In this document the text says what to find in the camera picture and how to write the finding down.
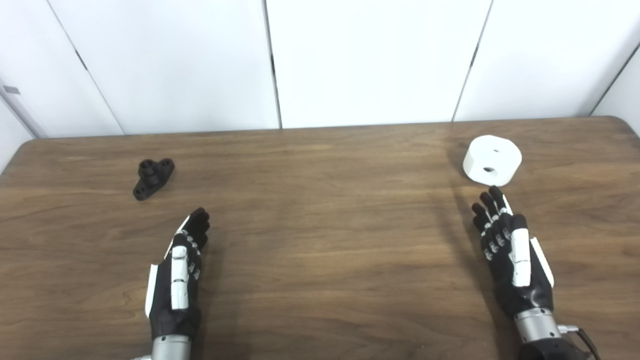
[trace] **fingertip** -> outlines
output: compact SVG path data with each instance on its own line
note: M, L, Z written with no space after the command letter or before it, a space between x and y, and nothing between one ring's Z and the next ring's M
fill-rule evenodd
M523 214L515 214L511 217L511 230L526 229L527 219Z

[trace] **white wall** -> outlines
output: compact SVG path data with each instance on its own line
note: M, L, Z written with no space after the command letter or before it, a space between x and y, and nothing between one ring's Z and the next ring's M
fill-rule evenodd
M455 120L589 115L640 42L640 1L494 0Z
M127 134L278 127L260 0L51 0Z
M47 1L0 0L0 24L0 94L38 136L122 134Z
M640 134L640 51L636 51L593 115L617 116Z
M284 127L451 121L489 0L267 0Z
M20 145L32 138L3 98L0 97L0 173Z

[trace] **black 3d-printed part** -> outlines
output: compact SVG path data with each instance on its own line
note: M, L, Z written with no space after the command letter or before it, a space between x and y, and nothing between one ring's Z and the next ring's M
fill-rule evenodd
M147 200L166 184L174 169L175 164L171 159L162 159L160 162L143 160L138 166L140 181L133 188L133 196L139 201Z

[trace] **panel seam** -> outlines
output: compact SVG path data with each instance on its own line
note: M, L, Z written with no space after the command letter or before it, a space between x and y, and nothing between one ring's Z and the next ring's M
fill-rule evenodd
M465 76L464 82L462 82L462 89L460 89L460 95L458 96L458 102L456 102L456 108L453 110L453 116L451 117L451 122L454 122L456 120L456 115L458 114L458 108L460 107L462 95L464 95L465 93L465 87L467 86L467 80L469 80L469 74L471 74L471 68L474 66L474 62L476 62L476 56L478 54L478 50L480 49L480 42L482 42L484 29L486 28L486 23L489 21L489 16L491 15L492 8L493 8L493 0L491 0L491 3L489 4L489 9L487 9L486 11L486 17L484 18L484 23L482 24L482 29L480 30L480 35L478 36L476 48L474 49L474 55L473 57L471 57L471 62L469 63L469 69L467 70L467 75Z
M67 40L71 44L71 47L74 48L74 51L76 52L77 57L80 59L80 62L82 63L84 69L86 70L87 74L89 74L89 78L93 82L93 85L95 86L95 88L98 90L98 94L100 94L100 97L102 98L102 101L104 101L104 104L107 106L107 109L109 109L109 112L111 113L111 116L113 116L113 120L115 120L116 124L118 124L118 127L120 128L120 131L122 132L122 134L126 135L127 133L124 131L124 128L122 127L122 124L118 120L118 117L113 112L113 109L111 108L111 106L107 102L106 97L104 97L104 94L102 93L102 90L98 86L98 83L95 82L95 79L93 78L93 74L89 71L89 69L87 68L84 60L82 59L82 56L80 55L80 52L76 49L76 45L74 44L73 40L71 40L71 37L69 36L69 33L67 32L67 29L65 29L64 25L60 21L60 18L58 17L58 14L56 13L56 10L54 10L54 8L51 5L51 2L49 0L47 0L47 4L49 5L49 8L51 9L51 12L53 13L53 16L55 16L56 21L58 21L58 24L62 28L62 31L64 31L65 36L67 37Z
M282 113L280 112L280 95L278 94L278 81L276 79L276 65L273 59L273 48L271 46L271 26L269 25L269 12L267 10L267 0L262 0L262 14L264 16L264 27L267 34L267 48L269 51L269 64L271 65L271 79L273 81L273 95L276 101L276 115L278 116L278 127L282 129Z

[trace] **wood grain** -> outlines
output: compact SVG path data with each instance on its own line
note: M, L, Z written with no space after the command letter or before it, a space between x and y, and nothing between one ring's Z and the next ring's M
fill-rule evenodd
M148 266L212 217L195 359L515 358L461 171L493 134L522 150L504 190L556 276L556 318L603 359L640 353L640 142L614 118L28 142L0 177L4 359L149 353ZM138 162L173 158L135 201Z

